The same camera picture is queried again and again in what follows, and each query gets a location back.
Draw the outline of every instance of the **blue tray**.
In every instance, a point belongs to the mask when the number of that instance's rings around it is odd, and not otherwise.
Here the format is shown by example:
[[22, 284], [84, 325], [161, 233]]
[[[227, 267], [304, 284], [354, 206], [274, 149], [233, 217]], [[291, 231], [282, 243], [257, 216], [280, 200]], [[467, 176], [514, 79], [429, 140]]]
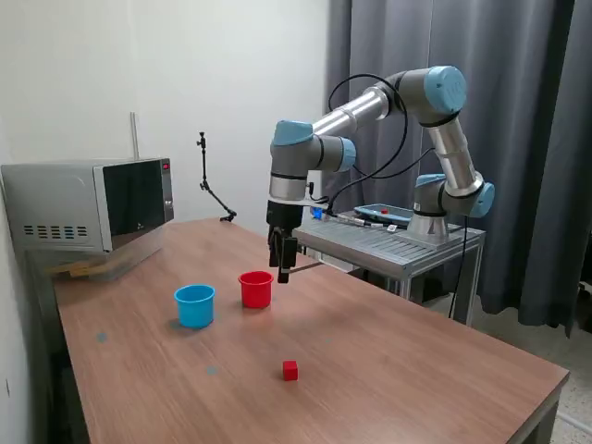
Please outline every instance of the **blue tray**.
[[[382, 210], [387, 210], [388, 213], [383, 214]], [[413, 211], [408, 208], [400, 208], [398, 206], [384, 205], [383, 203], [373, 203], [372, 205], [356, 206], [353, 208], [359, 215], [369, 217], [380, 222], [389, 222], [394, 225], [404, 226], [409, 225], [409, 221], [413, 216]]]

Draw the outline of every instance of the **floor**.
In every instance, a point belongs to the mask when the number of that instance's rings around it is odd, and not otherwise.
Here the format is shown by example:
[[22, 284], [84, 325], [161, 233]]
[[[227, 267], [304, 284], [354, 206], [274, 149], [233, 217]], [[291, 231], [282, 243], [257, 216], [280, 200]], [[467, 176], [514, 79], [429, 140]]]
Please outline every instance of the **floor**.
[[[450, 297], [432, 303], [432, 308], [448, 314]], [[508, 309], [498, 315], [485, 314], [475, 304], [473, 327], [520, 349], [570, 370], [570, 379], [561, 393], [560, 411], [592, 426], [592, 334], [575, 327], [570, 339], [564, 330], [527, 327], [518, 324], [518, 312]], [[553, 429], [554, 444], [592, 444], [592, 436], [558, 419]]]

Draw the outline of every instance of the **wire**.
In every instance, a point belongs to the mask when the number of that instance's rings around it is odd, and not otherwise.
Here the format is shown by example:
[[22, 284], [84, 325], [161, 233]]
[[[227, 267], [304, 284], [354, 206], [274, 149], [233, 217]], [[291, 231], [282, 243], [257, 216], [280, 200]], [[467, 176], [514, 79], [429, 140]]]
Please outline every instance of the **wire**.
[[[372, 179], [390, 179], [390, 178], [394, 178], [396, 176], [400, 176], [403, 173], [406, 173], [407, 171], [409, 171], [411, 168], [415, 167], [424, 157], [426, 157], [426, 155], [430, 152], [430, 151], [434, 151], [435, 148], [432, 146], [431, 148], [428, 148], [427, 150], [425, 150], [420, 156], [419, 158], [415, 159], [414, 161], [411, 162], [411, 164], [409, 164], [408, 166], [406, 166], [404, 169], [402, 169], [401, 171], [397, 171], [395, 173], [392, 174], [388, 174], [386, 176], [373, 176]], [[356, 171], [358, 171], [359, 173], [363, 174], [362, 171], [360, 171], [358, 168], [355, 168]]]
[[311, 201], [313, 201], [317, 204], [324, 204], [325, 202], [327, 202], [329, 200], [328, 196], [321, 196], [318, 199], [315, 199], [313, 197], [313, 193], [315, 192], [315, 183], [314, 182], [309, 182], [306, 186], [308, 187], [308, 197], [310, 197]]
[[461, 273], [463, 271], [463, 263], [464, 263], [464, 254], [466, 253], [466, 231], [469, 225], [469, 217], [464, 217], [464, 239], [462, 240], [462, 255], [461, 255], [461, 266], [459, 266], [459, 274], [456, 277], [456, 284], [454, 285], [454, 294], [452, 295], [452, 301], [450, 302], [450, 309], [448, 311], [448, 319], [452, 317], [452, 308], [454, 307], [454, 302], [456, 301], [456, 293], [459, 290], [459, 283], [461, 282]]
[[335, 94], [336, 90], [343, 85], [344, 83], [347, 83], [350, 80], [353, 79], [358, 79], [361, 77], [365, 77], [365, 78], [370, 78], [370, 79], [375, 79], [375, 80], [379, 80], [382, 81], [385, 85], [387, 85], [395, 94], [395, 98], [397, 99], [397, 105], [399, 106], [399, 108], [401, 109], [401, 112], [403, 113], [403, 117], [404, 117], [404, 128], [403, 128], [403, 134], [401, 136], [401, 142], [399, 143], [399, 148], [397, 148], [397, 151], [395, 151], [394, 155], [392, 155], [390, 157], [390, 159], [381, 167], [377, 168], [375, 171], [373, 171], [370, 174], [367, 175], [363, 175], [361, 178], [356, 179], [356, 180], [352, 180], [350, 183], [346, 183], [344, 186], [342, 186], [339, 190], [337, 190], [335, 192], [335, 194], [333, 194], [331, 196], [331, 198], [328, 201], [328, 206], [327, 206], [327, 213], [328, 214], [332, 214], [333, 212], [333, 204], [335, 203], [335, 200], [338, 198], [338, 196], [344, 192], [345, 190], [347, 190], [348, 188], [352, 187], [353, 185], [363, 182], [364, 180], [370, 179], [373, 176], [375, 176], [376, 174], [380, 173], [381, 171], [383, 171], [386, 167], [388, 167], [396, 158], [397, 156], [401, 153], [401, 150], [403, 148], [403, 145], [405, 144], [405, 141], [407, 140], [407, 129], [409, 127], [409, 116], [407, 115], [407, 107], [405, 106], [405, 103], [403, 102], [403, 99], [401, 98], [401, 95], [399, 94], [399, 92], [397, 91], [397, 88], [395, 88], [392, 84], [390, 84], [388, 81], [386, 81], [385, 79], [383, 79], [380, 76], [377, 76], [375, 74], [367, 74], [367, 73], [363, 73], [363, 74], [354, 74], [350, 77], [348, 77], [347, 79], [344, 79], [342, 81], [340, 81], [337, 86], [335, 88], [333, 88], [333, 91], [331, 92], [331, 94], [329, 95], [329, 98], [327, 100], [327, 107], [329, 108], [329, 110], [333, 110], [332, 106], [331, 106], [331, 99], [333, 98], [333, 95]]

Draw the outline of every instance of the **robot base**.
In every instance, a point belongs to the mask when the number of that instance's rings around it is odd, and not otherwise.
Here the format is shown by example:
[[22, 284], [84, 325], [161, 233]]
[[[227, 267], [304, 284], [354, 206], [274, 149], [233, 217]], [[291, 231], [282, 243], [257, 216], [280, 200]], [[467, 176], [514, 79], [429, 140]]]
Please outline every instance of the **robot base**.
[[407, 232], [419, 241], [430, 244], [438, 245], [449, 240], [448, 224], [444, 216], [413, 214]]

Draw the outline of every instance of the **wooden table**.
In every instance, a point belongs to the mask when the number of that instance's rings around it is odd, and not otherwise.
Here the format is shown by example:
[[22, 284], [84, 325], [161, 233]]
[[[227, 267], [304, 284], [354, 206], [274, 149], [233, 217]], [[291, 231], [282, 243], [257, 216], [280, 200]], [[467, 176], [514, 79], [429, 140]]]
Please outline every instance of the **wooden table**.
[[[237, 276], [267, 259], [203, 220], [115, 282], [56, 282], [92, 444], [549, 442], [566, 370], [325, 265], [243, 310]], [[216, 288], [201, 331], [173, 300], [195, 282]]]

